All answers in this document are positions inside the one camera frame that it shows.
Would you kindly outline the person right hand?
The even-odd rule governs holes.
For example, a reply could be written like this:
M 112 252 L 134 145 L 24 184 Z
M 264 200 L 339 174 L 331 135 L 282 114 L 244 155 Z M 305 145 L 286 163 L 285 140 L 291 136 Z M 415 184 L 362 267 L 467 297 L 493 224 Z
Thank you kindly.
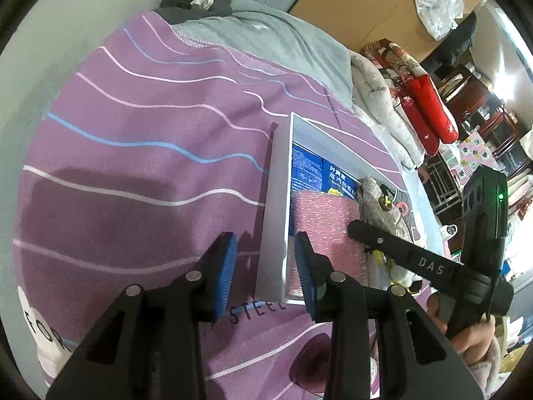
M 438 318 L 439 300 L 438 294 L 433 293 L 426 301 L 426 313 L 434 322 L 442 334 L 447 332 L 447 324 Z M 495 320 L 493 317 L 481 320 L 462 330 L 450 339 L 453 349 L 460 355 L 467 365 L 473 365 L 482 361 L 492 343 L 495 332 Z

